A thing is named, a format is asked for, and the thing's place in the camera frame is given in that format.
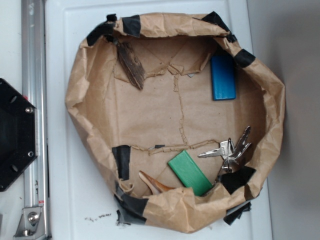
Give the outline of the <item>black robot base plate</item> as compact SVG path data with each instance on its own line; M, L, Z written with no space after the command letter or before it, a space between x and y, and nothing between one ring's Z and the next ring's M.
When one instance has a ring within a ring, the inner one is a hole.
M36 157L36 108L2 78L0 191L5 192Z

